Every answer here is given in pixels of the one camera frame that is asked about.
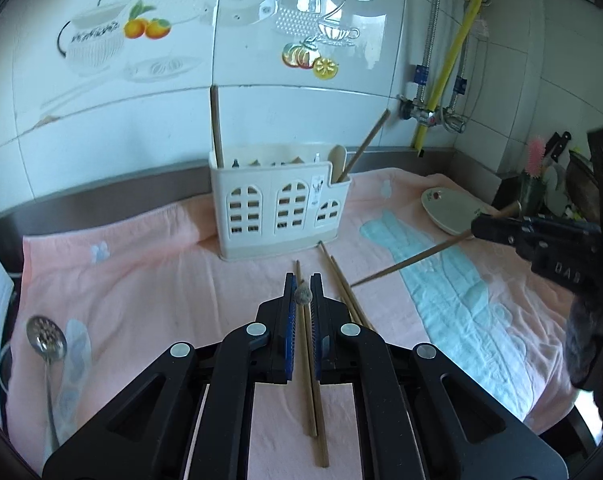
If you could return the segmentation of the pink towel with blue pattern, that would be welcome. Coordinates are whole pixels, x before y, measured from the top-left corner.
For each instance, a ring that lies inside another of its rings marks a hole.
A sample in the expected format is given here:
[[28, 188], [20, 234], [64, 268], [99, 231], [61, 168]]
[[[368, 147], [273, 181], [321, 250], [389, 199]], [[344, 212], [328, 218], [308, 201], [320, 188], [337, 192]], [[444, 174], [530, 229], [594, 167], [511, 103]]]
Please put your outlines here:
[[[441, 242], [421, 195], [451, 186], [441, 174], [357, 174], [338, 236], [325, 244], [347, 281]], [[222, 260], [208, 196], [103, 228], [27, 237], [23, 254], [6, 426], [34, 469], [49, 456], [50, 428], [44, 360], [26, 335], [32, 316], [51, 318], [66, 338], [51, 388], [56, 431], [67, 439], [171, 344], [207, 346], [251, 322], [259, 304], [280, 295], [296, 260], [301, 272], [321, 274], [327, 296], [339, 295], [320, 247]], [[470, 240], [353, 291], [386, 341], [435, 344], [534, 432], [573, 408], [563, 359], [573, 297], [533, 274], [513, 249]]]

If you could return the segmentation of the pink brush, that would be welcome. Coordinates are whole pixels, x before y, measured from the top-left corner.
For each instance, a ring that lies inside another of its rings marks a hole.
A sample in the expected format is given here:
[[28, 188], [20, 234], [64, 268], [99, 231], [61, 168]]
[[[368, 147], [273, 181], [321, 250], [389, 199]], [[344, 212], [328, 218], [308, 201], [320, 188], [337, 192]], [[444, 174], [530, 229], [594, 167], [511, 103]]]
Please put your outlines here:
[[543, 170], [543, 160], [545, 155], [544, 140], [533, 138], [527, 146], [527, 160], [525, 172], [531, 178], [540, 178]]

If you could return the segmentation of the white plastic utensil holder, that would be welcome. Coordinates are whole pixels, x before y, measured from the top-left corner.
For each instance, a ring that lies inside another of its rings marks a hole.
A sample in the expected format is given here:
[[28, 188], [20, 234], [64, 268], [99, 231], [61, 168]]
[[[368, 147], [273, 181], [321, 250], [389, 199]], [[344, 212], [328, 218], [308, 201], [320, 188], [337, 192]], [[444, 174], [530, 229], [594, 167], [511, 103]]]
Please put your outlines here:
[[210, 153], [220, 257], [278, 256], [335, 240], [350, 180], [343, 145], [248, 144]]

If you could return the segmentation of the small white plate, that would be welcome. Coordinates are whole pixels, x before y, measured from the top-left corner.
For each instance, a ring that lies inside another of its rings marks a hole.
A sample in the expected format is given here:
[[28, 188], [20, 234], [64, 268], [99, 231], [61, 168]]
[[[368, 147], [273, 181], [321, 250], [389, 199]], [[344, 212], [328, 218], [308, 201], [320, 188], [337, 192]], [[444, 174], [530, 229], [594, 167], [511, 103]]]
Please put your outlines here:
[[451, 188], [428, 188], [421, 195], [421, 204], [431, 221], [449, 235], [461, 234], [476, 217], [491, 211], [476, 197]]

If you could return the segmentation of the steel slotted ladle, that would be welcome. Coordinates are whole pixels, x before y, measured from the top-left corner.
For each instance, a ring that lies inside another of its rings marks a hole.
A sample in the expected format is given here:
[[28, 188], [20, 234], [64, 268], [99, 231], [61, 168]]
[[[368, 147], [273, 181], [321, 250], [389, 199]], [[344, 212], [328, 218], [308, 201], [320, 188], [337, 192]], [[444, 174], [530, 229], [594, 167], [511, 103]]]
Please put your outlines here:
[[59, 325], [43, 315], [34, 315], [27, 321], [26, 335], [32, 348], [44, 360], [47, 419], [50, 428], [51, 451], [54, 452], [60, 447], [60, 441], [53, 414], [51, 367], [55, 362], [65, 359], [67, 342]]

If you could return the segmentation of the steel angle valve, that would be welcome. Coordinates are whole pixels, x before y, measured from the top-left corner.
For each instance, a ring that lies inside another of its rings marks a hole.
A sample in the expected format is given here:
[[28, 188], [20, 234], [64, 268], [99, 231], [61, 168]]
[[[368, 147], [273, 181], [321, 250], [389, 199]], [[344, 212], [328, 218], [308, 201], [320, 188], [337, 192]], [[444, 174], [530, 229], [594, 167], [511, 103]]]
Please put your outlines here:
[[451, 107], [443, 107], [440, 110], [440, 121], [447, 131], [462, 134], [467, 125], [467, 118], [457, 114]]
[[414, 119], [426, 128], [440, 124], [439, 108], [428, 110], [419, 100], [409, 100], [404, 96], [399, 96], [398, 115], [401, 120]]

